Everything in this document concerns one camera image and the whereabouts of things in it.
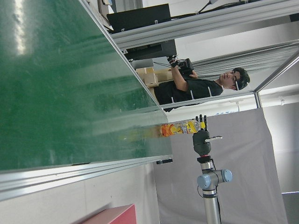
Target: robotic arm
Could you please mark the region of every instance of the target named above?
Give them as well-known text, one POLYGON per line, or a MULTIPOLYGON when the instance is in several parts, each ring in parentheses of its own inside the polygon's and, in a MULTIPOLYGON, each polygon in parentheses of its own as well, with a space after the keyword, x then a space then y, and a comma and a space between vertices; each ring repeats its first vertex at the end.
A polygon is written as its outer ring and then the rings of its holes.
POLYGON ((209 131, 206 126, 206 116, 202 121, 202 115, 199 116, 201 129, 193 134, 194 151, 200 155, 197 161, 200 163, 202 174, 197 178, 197 183, 203 190, 203 198, 206 208, 206 219, 208 224, 220 224, 220 209, 217 198, 217 186, 222 182, 231 182, 233 175, 230 170, 216 170, 211 156, 210 142, 216 139, 222 139, 221 136, 210 138, 209 131))

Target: man's hair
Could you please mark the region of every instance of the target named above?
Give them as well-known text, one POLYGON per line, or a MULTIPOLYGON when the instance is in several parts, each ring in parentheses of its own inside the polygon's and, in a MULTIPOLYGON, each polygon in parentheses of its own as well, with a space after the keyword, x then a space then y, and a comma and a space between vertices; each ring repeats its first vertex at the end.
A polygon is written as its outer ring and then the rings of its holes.
POLYGON ((236 87, 236 90, 245 88, 247 86, 247 83, 250 83, 250 77, 247 74, 247 71, 243 68, 235 68, 233 69, 233 71, 238 71, 240 73, 240 79, 236 81, 238 83, 238 88, 236 84, 234 85, 236 87))

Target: bottle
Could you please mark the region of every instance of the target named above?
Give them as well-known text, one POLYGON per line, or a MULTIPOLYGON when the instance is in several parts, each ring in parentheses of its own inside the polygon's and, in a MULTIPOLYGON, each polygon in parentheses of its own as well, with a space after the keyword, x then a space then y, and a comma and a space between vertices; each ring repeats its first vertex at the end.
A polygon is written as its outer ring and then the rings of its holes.
POLYGON ((197 120, 188 120, 175 124, 161 125, 161 133, 163 137, 174 134, 190 134, 197 133, 200 130, 200 123, 197 120))

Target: chalkboard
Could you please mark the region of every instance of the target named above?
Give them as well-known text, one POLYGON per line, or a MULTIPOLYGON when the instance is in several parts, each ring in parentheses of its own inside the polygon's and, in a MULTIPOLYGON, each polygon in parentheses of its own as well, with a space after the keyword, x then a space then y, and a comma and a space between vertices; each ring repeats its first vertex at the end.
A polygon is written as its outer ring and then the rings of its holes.
POLYGON ((0 170, 171 154, 167 118, 79 1, 0 8, 0 170))

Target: black device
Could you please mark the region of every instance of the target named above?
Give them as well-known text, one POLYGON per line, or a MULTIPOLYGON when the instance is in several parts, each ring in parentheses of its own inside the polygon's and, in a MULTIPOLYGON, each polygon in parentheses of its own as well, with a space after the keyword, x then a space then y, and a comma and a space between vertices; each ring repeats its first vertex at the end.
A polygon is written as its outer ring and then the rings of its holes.
POLYGON ((193 70, 193 65, 189 58, 179 60, 179 72, 183 75, 191 75, 193 70))
POLYGON ((113 33, 150 26, 171 20, 168 4, 107 14, 113 33))
MULTIPOLYGON (((171 20, 168 4, 107 14, 107 18, 114 29, 109 31, 110 33, 119 33, 171 20)), ((127 53, 124 55, 128 60, 142 60, 177 54, 174 40, 130 48, 126 51, 127 53)))
POLYGON ((142 60, 155 57, 164 57, 168 55, 176 55, 177 49, 174 40, 168 40, 136 48, 127 49, 125 57, 130 60, 142 60))

